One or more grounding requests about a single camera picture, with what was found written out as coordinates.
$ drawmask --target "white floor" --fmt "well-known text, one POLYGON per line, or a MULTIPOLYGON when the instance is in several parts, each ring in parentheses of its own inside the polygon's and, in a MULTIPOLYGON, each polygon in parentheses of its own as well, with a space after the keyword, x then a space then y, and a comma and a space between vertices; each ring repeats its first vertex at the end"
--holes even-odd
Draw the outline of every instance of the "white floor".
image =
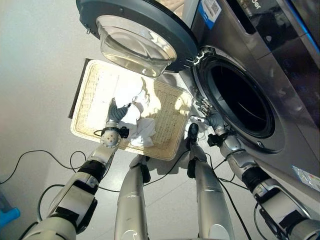
MULTIPOLYGON (((97 146, 72 135, 68 119, 85 58, 104 59, 99 41, 87 35, 79 22, 75 1, 0 1, 0 181, 10 175, 26 151, 48 150, 68 165, 74 151, 88 155, 97 146)), ((211 154, 213 165, 223 159, 216 147, 209 148, 204 140, 199 143, 211 154)), ((179 152, 184 150, 182 144, 179 152)), ((134 157, 135 154, 119 150, 101 185, 119 190, 134 157)), ((187 177, 188 159, 186 155, 170 175, 144 188, 152 240, 198 235, 196 183, 187 177)), ((82 161, 77 155, 74 165, 82 161)), ((152 180, 163 176, 173 163, 151 159, 148 165, 152 180)), ((216 173, 226 179, 232 176, 227 163, 216 173)), ((43 190, 52 184, 65 184, 72 174, 46 153, 25 155, 12 179, 0 185, 11 205, 21 211, 19 219, 0 230, 0 239, 17 239, 36 220, 36 206, 43 190)), ((230 183, 225 185, 252 239, 261 239, 253 223, 255 202, 251 194, 230 183)), ((44 197, 42 215, 58 190, 52 189, 44 197)), ((96 198, 98 206, 90 225, 77 239, 113 239, 118 194, 99 190, 96 198)), ((229 200, 227 204, 236 239, 246 239, 229 200)), ((275 239, 260 217, 258 224, 268 239, 275 239)))

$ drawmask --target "blue object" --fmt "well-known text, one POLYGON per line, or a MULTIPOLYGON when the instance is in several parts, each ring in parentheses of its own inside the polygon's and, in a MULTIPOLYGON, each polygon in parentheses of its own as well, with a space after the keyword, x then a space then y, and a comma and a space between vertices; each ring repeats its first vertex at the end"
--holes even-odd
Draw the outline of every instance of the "blue object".
POLYGON ((17 207, 12 208, 11 210, 7 212, 3 212, 0 210, 0 229, 8 224, 9 222, 17 219, 20 217, 20 211, 17 207))

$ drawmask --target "blue trim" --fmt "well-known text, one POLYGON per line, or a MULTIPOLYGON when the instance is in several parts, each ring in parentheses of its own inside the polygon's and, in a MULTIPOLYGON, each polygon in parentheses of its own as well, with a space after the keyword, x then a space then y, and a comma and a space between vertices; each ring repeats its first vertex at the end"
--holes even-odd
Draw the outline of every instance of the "blue trim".
POLYGON ((306 33, 307 38, 310 40, 311 44, 313 45, 313 47, 315 48, 317 54, 319 54, 319 47, 316 43, 316 41, 313 39, 313 37, 311 36, 310 31, 308 30, 307 26, 305 25, 304 21, 302 20, 302 18, 300 17, 299 13, 297 12, 296 8, 293 6, 293 4, 291 3, 290 0, 286 1, 288 3, 288 6, 293 14, 293 16, 295 17, 295 19, 297 20, 297 22, 299 23, 300 27, 303 29, 303 31, 306 33))

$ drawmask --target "washing machine door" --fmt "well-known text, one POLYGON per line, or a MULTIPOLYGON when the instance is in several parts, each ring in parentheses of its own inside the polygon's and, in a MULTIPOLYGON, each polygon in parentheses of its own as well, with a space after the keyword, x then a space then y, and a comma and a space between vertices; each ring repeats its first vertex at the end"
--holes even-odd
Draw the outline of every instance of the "washing machine door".
POLYGON ((80 21, 111 62, 148 77, 193 65, 198 43, 188 26, 155 0, 76 0, 80 21))

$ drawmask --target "black joint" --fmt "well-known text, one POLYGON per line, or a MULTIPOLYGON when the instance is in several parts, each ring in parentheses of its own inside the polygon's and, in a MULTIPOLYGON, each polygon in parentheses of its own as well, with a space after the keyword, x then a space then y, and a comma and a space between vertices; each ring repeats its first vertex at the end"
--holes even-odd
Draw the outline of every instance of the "black joint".
POLYGON ((303 220, 307 218, 303 217, 297 210, 292 211, 287 216, 283 218, 279 225, 286 229, 287 233, 291 233, 292 229, 298 224, 301 223, 303 220))
POLYGON ((101 162, 89 160, 79 168, 78 172, 90 174, 100 183, 106 172, 106 168, 101 162))
POLYGON ((242 181, 251 193, 256 186, 269 178, 270 176, 258 166, 251 167, 242 174, 242 181))
POLYGON ((76 234, 82 233, 87 228, 92 218, 92 215, 94 214, 94 211, 97 207, 97 204, 98 204, 98 201, 94 198, 91 202, 90 207, 86 211, 83 219, 79 223, 79 226, 76 228, 76 234))
POLYGON ((142 173, 142 181, 144 184, 150 182, 151 176, 147 165, 140 165, 141 173, 142 173))
POLYGON ((196 160, 197 158, 191 159, 188 163, 188 169, 186 171, 186 174, 191 179, 196 178, 196 160))
POLYGON ((116 131, 122 139, 126 139, 129 136, 129 129, 125 126, 122 126, 120 129, 117 127, 113 127, 113 126, 105 127, 104 129, 101 130, 101 136, 106 131, 116 131))
POLYGON ((79 217, 79 214, 77 214, 69 209, 58 206, 55 210, 55 214, 50 216, 50 218, 52 218, 52 217, 59 217, 59 218, 68 220, 70 223, 72 223, 72 225, 75 228, 77 228, 76 222, 79 217))
POLYGON ((213 135, 212 133, 208 135, 208 140, 207 140, 207 143, 210 147, 213 147, 213 146, 218 146, 220 147, 223 143, 224 143, 224 140, 227 138, 227 136, 229 136, 230 134, 229 133, 224 133, 220 136, 218 135, 213 135))
POLYGON ((85 182, 77 180, 73 183, 73 186, 76 186, 77 188, 80 188, 84 191, 86 191, 87 193, 90 193, 92 195, 95 195, 97 190, 98 190, 98 185, 95 185, 94 187, 90 187, 89 185, 87 185, 85 182))
POLYGON ((129 129, 125 126, 122 126, 119 130, 119 135, 122 139, 126 139, 129 136, 129 129))

